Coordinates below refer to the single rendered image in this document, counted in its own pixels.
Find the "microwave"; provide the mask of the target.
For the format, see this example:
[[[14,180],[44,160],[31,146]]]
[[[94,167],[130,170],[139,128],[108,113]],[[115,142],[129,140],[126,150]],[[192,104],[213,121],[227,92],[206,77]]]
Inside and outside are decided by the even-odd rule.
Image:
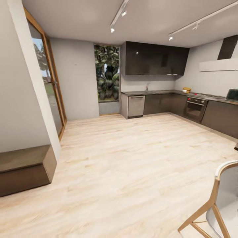
[[[238,90],[230,90],[227,99],[238,100]]]

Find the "popcorn bag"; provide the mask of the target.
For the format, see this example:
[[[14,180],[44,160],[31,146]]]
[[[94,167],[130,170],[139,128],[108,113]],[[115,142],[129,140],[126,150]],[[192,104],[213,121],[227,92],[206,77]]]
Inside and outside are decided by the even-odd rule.
[[[191,90],[191,88],[184,87],[183,88],[183,93],[190,94],[190,90]]]

